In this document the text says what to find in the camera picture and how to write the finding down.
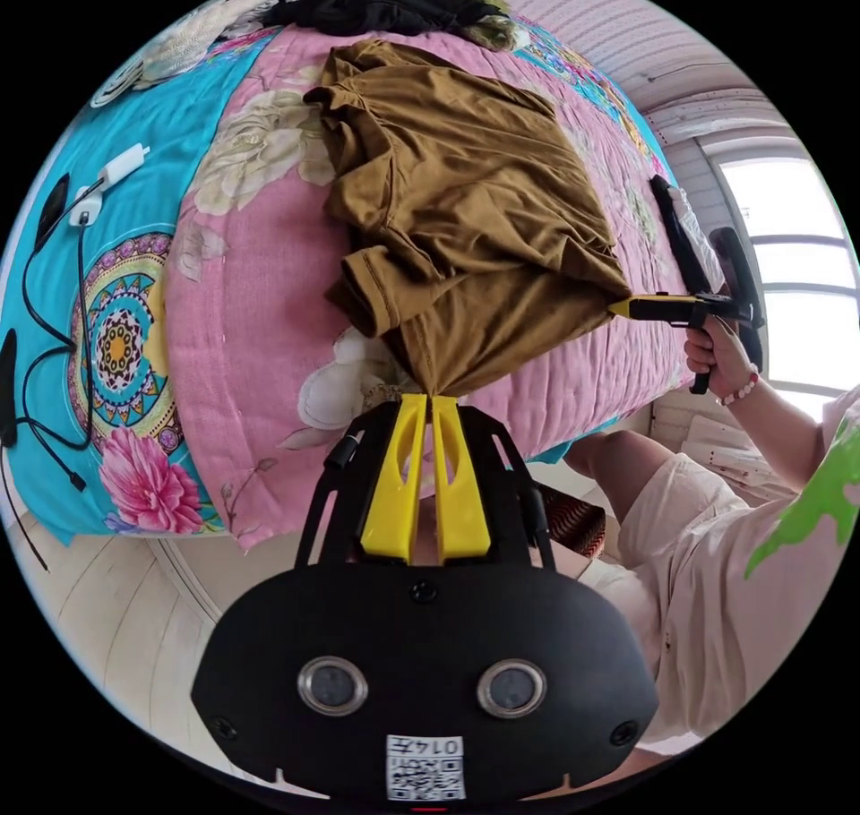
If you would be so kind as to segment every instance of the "leg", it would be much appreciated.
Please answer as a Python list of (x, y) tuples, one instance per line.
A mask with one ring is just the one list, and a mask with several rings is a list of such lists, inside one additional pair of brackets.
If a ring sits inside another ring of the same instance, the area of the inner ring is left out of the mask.
[(645, 484), (673, 456), (671, 450), (647, 436), (618, 430), (577, 440), (564, 462), (574, 472), (597, 481), (612, 504), (615, 518), (623, 522)]

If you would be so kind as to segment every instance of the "white power adapter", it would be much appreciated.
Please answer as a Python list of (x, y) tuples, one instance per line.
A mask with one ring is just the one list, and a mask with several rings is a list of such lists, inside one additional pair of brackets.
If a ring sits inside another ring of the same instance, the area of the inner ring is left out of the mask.
[[(103, 202), (103, 194), (108, 188), (113, 188), (116, 183), (121, 182), (127, 176), (132, 174), (138, 167), (143, 166), (143, 161), (149, 155), (150, 148), (143, 146), (141, 143), (135, 143), (133, 147), (121, 152), (115, 159), (111, 159), (99, 173), (99, 187), (88, 194), (75, 204), (72, 211), (69, 213), (69, 223), (73, 227), (80, 227), (84, 213), (86, 213), (86, 225), (94, 224), (96, 218), (101, 212), (101, 204)], [(78, 189), (75, 195), (75, 200), (81, 197), (91, 185), (85, 185)]]
[(101, 173), (99, 173), (99, 179), (101, 180), (99, 190), (105, 192), (108, 188), (113, 188), (117, 182), (125, 179), (138, 167), (142, 167), (143, 161), (149, 155), (149, 152), (150, 148), (148, 146), (135, 143), (131, 149), (121, 152), (115, 159), (111, 159), (101, 169)]

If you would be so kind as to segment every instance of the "qr code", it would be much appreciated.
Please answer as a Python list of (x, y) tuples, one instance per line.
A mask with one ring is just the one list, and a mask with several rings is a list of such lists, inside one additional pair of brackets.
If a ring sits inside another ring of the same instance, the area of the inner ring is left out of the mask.
[(465, 800), (461, 738), (390, 735), (387, 746), (389, 800)]

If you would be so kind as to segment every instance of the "camera lens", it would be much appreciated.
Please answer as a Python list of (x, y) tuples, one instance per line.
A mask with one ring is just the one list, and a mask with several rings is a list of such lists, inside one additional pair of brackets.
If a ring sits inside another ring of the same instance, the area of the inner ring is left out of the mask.
[(477, 700), (490, 715), (517, 719), (544, 700), (546, 677), (526, 660), (503, 660), (487, 669), (477, 685)]
[(298, 694), (318, 714), (347, 716), (367, 698), (364, 675), (339, 656), (319, 656), (298, 674)]

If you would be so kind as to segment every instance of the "black cable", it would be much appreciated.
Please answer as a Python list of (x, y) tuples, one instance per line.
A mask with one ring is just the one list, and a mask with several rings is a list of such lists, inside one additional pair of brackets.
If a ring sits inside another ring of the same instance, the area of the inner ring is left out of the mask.
[[(90, 342), (90, 330), (87, 327), (87, 312), (86, 312), (86, 288), (84, 286), (84, 274), (83, 274), (83, 239), (84, 234), (86, 233), (86, 229), (88, 226), (89, 215), (84, 212), (81, 215), (82, 223), (80, 226), (80, 233), (78, 234), (78, 305), (81, 308), (81, 326), (82, 326), (82, 341), (83, 341), (83, 357), (86, 358), (86, 370), (87, 370), (87, 426), (86, 432), (84, 434), (84, 438), (82, 442), (72, 442), (69, 439), (66, 439), (64, 436), (56, 433), (51, 430), (49, 427), (46, 427), (40, 421), (33, 418), (30, 414), (30, 410), (27, 407), (27, 385), (30, 382), (30, 377), (33, 374), (33, 371), (46, 359), (59, 355), (60, 353), (72, 353), (77, 350), (77, 346), (71, 338), (67, 338), (64, 336), (63, 345), (61, 347), (53, 347), (51, 349), (47, 349), (41, 355), (37, 356), (30, 366), (27, 368), (27, 372), (24, 374), (24, 381), (21, 384), (21, 411), (23, 413), (23, 418), (16, 419), (16, 421), (21, 421), (23, 424), (27, 424), (33, 435), (41, 443), (42, 447), (45, 448), (48, 453), (54, 458), (55, 461), (58, 461), (59, 458), (54, 454), (54, 452), (50, 449), (50, 447), (45, 442), (44, 437), (41, 435), (41, 431), (49, 435), (55, 442), (59, 442), (64, 445), (66, 448), (71, 448), (72, 450), (84, 451), (90, 447), (92, 442), (92, 428), (93, 428), (93, 381), (92, 381), (92, 358), (91, 350), (92, 345)], [(72, 474), (67, 469), (66, 474), (71, 478)]]
[[(86, 287), (84, 274), (83, 274), (83, 240), (84, 234), (86, 233), (87, 226), (89, 225), (90, 215), (88, 212), (83, 212), (81, 215), (81, 223), (79, 225), (80, 233), (78, 234), (78, 304), (81, 308), (81, 326), (82, 326), (82, 341), (83, 341), (83, 357), (86, 358), (86, 370), (87, 370), (87, 426), (84, 434), (84, 438), (82, 442), (72, 442), (69, 439), (66, 439), (64, 436), (56, 433), (51, 430), (50, 427), (42, 424), (37, 418), (34, 418), (27, 407), (27, 386), (30, 383), (30, 377), (32, 376), (33, 371), (45, 360), (51, 358), (53, 356), (58, 356), (60, 354), (72, 354), (77, 351), (77, 345), (74, 341), (57, 331), (53, 326), (47, 323), (39, 314), (34, 310), (32, 304), (30, 303), (30, 298), (27, 295), (27, 272), (30, 268), (30, 264), (33, 261), (33, 257), (35, 254), (44, 247), (45, 242), (50, 238), (51, 234), (56, 230), (59, 226), (60, 221), (62, 221), (69, 212), (74, 209), (81, 201), (85, 198), (89, 197), (94, 191), (96, 191), (99, 186), (102, 185), (102, 180), (99, 180), (97, 183), (91, 185), (87, 188), (80, 196), (76, 197), (71, 205), (60, 215), (60, 217), (54, 221), (51, 227), (44, 233), (39, 241), (41, 244), (34, 248), (33, 252), (27, 259), (27, 263), (24, 266), (24, 272), (21, 277), (21, 295), (24, 299), (24, 304), (27, 307), (27, 312), (32, 317), (33, 321), (37, 323), (37, 325), (44, 329), (48, 334), (52, 337), (56, 338), (62, 344), (59, 347), (52, 347), (50, 349), (45, 350), (45, 352), (40, 353), (27, 368), (26, 373), (24, 374), (24, 379), (21, 384), (21, 411), (22, 415), (20, 417), (16, 417), (14, 419), (15, 425), (26, 424), (36, 441), (42, 446), (48, 456), (66, 473), (69, 480), (72, 482), (72, 485), (78, 492), (83, 492), (86, 489), (86, 482), (83, 478), (78, 475), (77, 472), (72, 471), (66, 464), (63, 462), (63, 459), (56, 453), (56, 451), (48, 444), (47, 439), (43, 435), (46, 434), (54, 439), (56, 442), (60, 442), (65, 445), (67, 448), (71, 448), (72, 450), (84, 451), (90, 447), (92, 442), (92, 428), (93, 428), (93, 380), (92, 380), (92, 345), (90, 341), (90, 330), (87, 327), (87, 312), (86, 312)], [(6, 481), (5, 467), (2, 465), (3, 459), (3, 447), (4, 444), (0, 442), (0, 475), (3, 478), (3, 488), (6, 494), (6, 498), (9, 501), (9, 506), (12, 508), (12, 513), (15, 517), (16, 522), (18, 523), (18, 527), (21, 529), (24, 537), (27, 539), (27, 543), (30, 546), (31, 551), (38, 559), (39, 563), (45, 569), (45, 571), (50, 572), (48, 570), (47, 564), (45, 563), (45, 559), (39, 554), (39, 550), (33, 544), (32, 540), (30, 540), (30, 536), (27, 534), (27, 530), (24, 528), (23, 523), (21, 521), (21, 517), (18, 515), (18, 511), (15, 509), (14, 502), (12, 500), (12, 496), (9, 492), (9, 485)]]
[(54, 234), (54, 231), (60, 226), (60, 222), (66, 218), (69, 213), (78, 206), (82, 201), (86, 200), (92, 193), (97, 191), (104, 184), (104, 180), (100, 179), (98, 182), (94, 182), (90, 185), (89, 188), (86, 188), (81, 194), (72, 200), (72, 202), (63, 210), (60, 216), (54, 221), (54, 223), (39, 236), (36, 240), (36, 244), (33, 246), (33, 250), (30, 252), (30, 256), (27, 258), (27, 261), (24, 263), (24, 272), (21, 276), (21, 297), (23, 298), (24, 307), (27, 308), (27, 313), (33, 319), (33, 321), (44, 329), (52, 338), (59, 340), (64, 346), (69, 347), (72, 350), (75, 350), (77, 347), (73, 344), (72, 340), (64, 335), (62, 332), (58, 331), (54, 328), (50, 323), (45, 322), (44, 319), (39, 315), (39, 313), (33, 307), (32, 302), (30, 301), (30, 294), (27, 292), (27, 275), (30, 272), (30, 265), (32, 264), (36, 255), (42, 250), (43, 247), (47, 244), (47, 240)]
[(27, 534), (27, 529), (24, 527), (24, 524), (21, 522), (21, 517), (18, 516), (18, 511), (15, 509), (15, 502), (12, 501), (12, 494), (9, 492), (9, 484), (6, 481), (6, 467), (3, 465), (3, 445), (0, 442), (0, 477), (3, 478), (3, 489), (6, 493), (6, 498), (9, 500), (9, 507), (12, 508), (12, 513), (15, 517), (15, 522), (18, 523), (18, 528), (21, 530), (21, 533), (24, 535), (24, 539), (27, 541), (32, 553), (36, 556), (37, 561), (42, 567), (45, 569), (45, 573), (50, 573), (51, 571), (47, 568), (47, 564), (45, 563), (45, 559), (39, 555), (39, 550), (36, 548), (36, 545), (30, 540), (30, 535)]

